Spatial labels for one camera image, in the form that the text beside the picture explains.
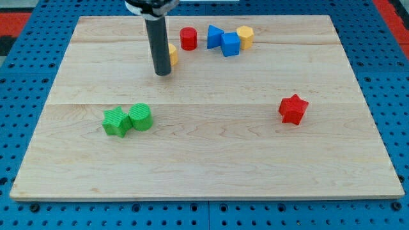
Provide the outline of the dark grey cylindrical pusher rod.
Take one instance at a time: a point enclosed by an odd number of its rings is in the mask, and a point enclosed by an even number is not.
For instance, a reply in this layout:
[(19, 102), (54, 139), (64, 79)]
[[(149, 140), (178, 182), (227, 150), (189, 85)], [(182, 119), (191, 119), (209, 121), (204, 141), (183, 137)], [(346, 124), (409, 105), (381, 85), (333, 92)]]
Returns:
[(159, 76), (169, 75), (171, 73), (171, 61), (165, 17), (158, 20), (145, 20), (145, 24), (154, 71)]

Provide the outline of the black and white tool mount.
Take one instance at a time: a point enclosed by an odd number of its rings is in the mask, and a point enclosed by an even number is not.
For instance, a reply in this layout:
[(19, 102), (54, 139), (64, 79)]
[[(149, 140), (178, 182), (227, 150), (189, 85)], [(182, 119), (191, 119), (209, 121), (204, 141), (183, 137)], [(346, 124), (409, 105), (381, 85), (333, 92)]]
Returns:
[(158, 20), (179, 5), (179, 0), (125, 0), (128, 11), (146, 20)]

